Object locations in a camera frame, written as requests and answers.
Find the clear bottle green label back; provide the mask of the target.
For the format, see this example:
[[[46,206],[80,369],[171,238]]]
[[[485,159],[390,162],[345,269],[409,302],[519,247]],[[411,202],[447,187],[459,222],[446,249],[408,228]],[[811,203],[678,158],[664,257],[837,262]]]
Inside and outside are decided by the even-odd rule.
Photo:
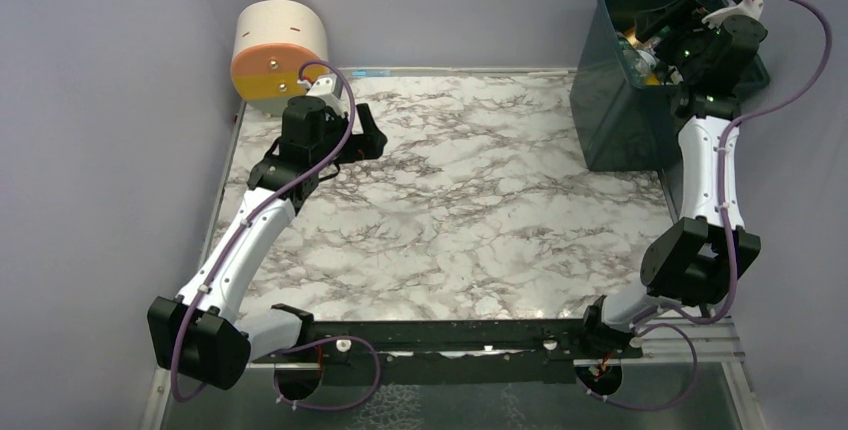
[[[653,75],[656,59],[649,52],[635,48],[623,33],[617,32],[616,38],[630,75],[636,82],[646,83]]]

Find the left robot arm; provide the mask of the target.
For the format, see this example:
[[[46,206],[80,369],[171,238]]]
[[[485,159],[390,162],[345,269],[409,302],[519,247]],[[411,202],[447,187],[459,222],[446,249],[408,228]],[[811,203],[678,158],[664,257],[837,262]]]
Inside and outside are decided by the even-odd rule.
[[[251,169],[236,216],[192,279],[173,298],[158,297],[147,321],[156,361],[164,369],[227,390],[247,365],[305,342],[314,317],[275,304],[239,317],[248,287],[270,247],[320,184],[339,167],[383,154],[386,135],[366,103],[355,107],[362,131],[328,99],[295,97],[282,115],[282,134]]]

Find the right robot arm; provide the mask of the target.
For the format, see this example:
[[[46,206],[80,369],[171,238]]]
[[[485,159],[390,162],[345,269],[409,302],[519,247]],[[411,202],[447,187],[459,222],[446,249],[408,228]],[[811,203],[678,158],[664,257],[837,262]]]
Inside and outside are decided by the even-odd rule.
[[[698,0],[674,0],[634,18],[634,38],[666,67],[678,89],[669,108],[678,123],[684,166],[678,220],[647,249],[639,283],[589,306],[583,340],[619,350],[637,326],[666,309],[718,305],[726,314],[741,274],[761,250],[736,198],[734,151],[741,109],[734,92],[767,31],[763,0],[734,0],[710,12]]]

